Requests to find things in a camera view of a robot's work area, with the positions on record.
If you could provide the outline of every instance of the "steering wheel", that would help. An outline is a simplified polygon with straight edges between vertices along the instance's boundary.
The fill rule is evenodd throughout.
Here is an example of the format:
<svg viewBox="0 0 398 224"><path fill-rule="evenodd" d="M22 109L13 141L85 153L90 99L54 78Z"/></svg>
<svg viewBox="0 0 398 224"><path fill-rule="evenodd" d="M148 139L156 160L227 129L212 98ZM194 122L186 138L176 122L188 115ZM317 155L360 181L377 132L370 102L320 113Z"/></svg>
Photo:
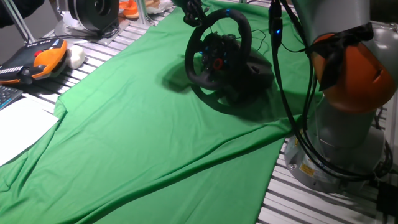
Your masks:
<svg viewBox="0 0 398 224"><path fill-rule="evenodd" d="M240 46L233 46L232 39L229 38L231 41L228 41L227 35L220 36L216 33L206 36L202 42L200 39L203 33L216 21L224 18L231 18L238 23L238 31L242 37ZM240 74L246 64L250 51L251 28L246 17L234 9L219 9L209 14L203 20L202 26L197 27L193 31L185 52L185 71L188 78L194 84L207 90L219 90L228 83L229 78ZM195 73L193 67L194 54L197 52L203 54L202 63L205 66L204 71L200 75ZM224 77L215 78L214 72L217 70L226 70L229 74Z"/></svg>

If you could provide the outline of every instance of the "keyboard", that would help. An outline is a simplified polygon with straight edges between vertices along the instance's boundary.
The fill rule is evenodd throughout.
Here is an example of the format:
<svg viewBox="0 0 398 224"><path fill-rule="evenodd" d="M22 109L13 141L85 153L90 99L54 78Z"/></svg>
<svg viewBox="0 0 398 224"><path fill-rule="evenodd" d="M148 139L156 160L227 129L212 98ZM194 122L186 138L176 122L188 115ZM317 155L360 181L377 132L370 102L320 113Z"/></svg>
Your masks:
<svg viewBox="0 0 398 224"><path fill-rule="evenodd" d="M0 110L4 109L7 105L10 105L13 101L17 100L22 93L22 90L0 85Z"/></svg>

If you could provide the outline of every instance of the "yellow sticker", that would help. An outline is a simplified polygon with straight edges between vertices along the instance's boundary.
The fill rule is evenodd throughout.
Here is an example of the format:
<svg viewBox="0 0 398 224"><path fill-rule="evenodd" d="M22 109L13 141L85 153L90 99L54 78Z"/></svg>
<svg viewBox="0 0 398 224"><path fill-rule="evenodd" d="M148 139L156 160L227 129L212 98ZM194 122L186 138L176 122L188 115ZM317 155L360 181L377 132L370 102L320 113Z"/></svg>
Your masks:
<svg viewBox="0 0 398 224"><path fill-rule="evenodd" d="M294 142L294 146L297 146L299 144L299 140L296 138L296 141Z"/></svg>
<svg viewBox="0 0 398 224"><path fill-rule="evenodd" d="M307 166L304 163L301 164L300 170L303 171L304 173L306 173L307 175L309 175L310 177L313 177L313 173L315 172L314 169L312 169L311 167Z"/></svg>

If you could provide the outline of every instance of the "red button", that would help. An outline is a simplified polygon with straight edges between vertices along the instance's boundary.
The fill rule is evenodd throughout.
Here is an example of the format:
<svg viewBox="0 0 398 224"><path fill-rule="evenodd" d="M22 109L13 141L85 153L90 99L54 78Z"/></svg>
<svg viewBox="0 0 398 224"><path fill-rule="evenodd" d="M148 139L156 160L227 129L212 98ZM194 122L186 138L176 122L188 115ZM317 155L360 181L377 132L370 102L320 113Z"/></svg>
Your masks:
<svg viewBox="0 0 398 224"><path fill-rule="evenodd" d="M35 57L37 57L40 53L42 53L43 51L42 50L38 50L38 51L36 51L36 53L35 53Z"/></svg>
<svg viewBox="0 0 398 224"><path fill-rule="evenodd" d="M223 68L224 62L222 61L222 59L218 58L214 61L213 63L213 68L215 70L221 70Z"/></svg>

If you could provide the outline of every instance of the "green cloth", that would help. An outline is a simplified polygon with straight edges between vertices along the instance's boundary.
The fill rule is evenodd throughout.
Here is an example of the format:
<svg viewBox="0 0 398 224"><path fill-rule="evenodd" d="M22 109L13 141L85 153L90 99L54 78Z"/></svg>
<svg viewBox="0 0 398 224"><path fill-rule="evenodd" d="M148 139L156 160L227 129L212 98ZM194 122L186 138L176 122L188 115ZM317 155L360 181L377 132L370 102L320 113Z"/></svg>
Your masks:
<svg viewBox="0 0 398 224"><path fill-rule="evenodd" d="M267 33L267 9L242 11ZM28 151L0 167L0 223L254 223L290 131L279 91L242 118L221 114L184 84L193 28L175 9L156 27L63 94L60 121ZM284 43L302 46L284 15ZM223 19L213 31L238 35ZM263 34L253 33L254 48ZM260 49L271 60L269 37ZM301 113L304 54L281 49L284 88Z"/></svg>

